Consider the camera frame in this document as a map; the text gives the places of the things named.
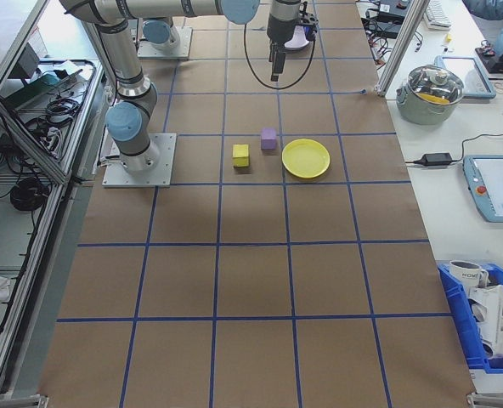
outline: pot handle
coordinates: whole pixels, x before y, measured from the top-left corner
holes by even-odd
[[[405,92],[403,94],[403,89],[402,88],[397,88],[397,103],[400,105],[404,105],[406,103],[406,97],[408,94]]]

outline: blue plastic bin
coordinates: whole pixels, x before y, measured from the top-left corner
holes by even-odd
[[[493,263],[484,264],[482,267],[489,272],[490,279],[496,280],[499,285],[503,286],[503,269]],[[488,360],[483,351],[478,326],[472,315],[463,285],[449,274],[447,264],[439,265],[438,270],[469,368],[482,369],[492,374],[503,374],[503,359]]]

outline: metal base plate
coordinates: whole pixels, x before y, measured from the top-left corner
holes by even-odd
[[[172,163],[176,149],[175,133],[152,133],[151,141],[159,147],[157,166],[143,172],[130,173],[120,162],[106,167],[104,187],[168,187],[172,177]]]
[[[141,60],[188,60],[191,49],[191,27],[176,27],[180,36],[180,44],[175,48],[160,50],[154,48],[150,42],[142,41],[138,47],[138,57]]]

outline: pot lid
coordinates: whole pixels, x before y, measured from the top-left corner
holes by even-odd
[[[434,65],[419,66],[408,75],[408,86],[419,98],[438,105],[451,105],[463,98],[463,81]]]

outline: power adapter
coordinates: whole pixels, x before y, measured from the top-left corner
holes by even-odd
[[[15,145],[14,141],[6,133],[3,133],[0,137],[0,153],[9,156],[19,151],[20,149]]]
[[[450,153],[426,153],[419,160],[411,161],[410,163],[419,164],[425,167],[433,166],[448,166],[455,162]]]

